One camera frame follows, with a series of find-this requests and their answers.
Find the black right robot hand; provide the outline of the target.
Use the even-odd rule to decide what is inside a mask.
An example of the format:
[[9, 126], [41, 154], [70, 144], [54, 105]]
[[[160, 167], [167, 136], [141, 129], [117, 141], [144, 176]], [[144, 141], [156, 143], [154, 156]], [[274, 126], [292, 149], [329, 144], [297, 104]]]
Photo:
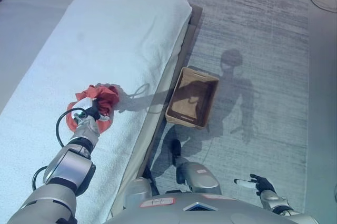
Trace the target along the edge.
[[234, 183], [245, 188], [256, 189], [258, 196], [266, 190], [276, 193], [273, 185], [265, 177], [250, 174], [250, 178], [250, 180], [234, 179]]

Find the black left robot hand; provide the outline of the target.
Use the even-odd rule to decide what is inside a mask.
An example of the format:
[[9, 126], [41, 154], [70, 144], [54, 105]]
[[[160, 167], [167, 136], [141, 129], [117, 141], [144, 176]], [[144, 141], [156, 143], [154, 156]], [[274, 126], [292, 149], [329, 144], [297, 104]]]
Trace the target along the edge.
[[99, 111], [99, 107], [98, 107], [98, 102], [93, 99], [93, 98], [89, 98], [88, 99], [88, 105], [89, 107], [85, 109], [85, 113], [87, 116], [91, 116], [95, 119], [95, 121], [99, 120], [99, 121], [108, 121], [110, 120], [110, 117], [107, 115], [103, 115], [100, 113]]

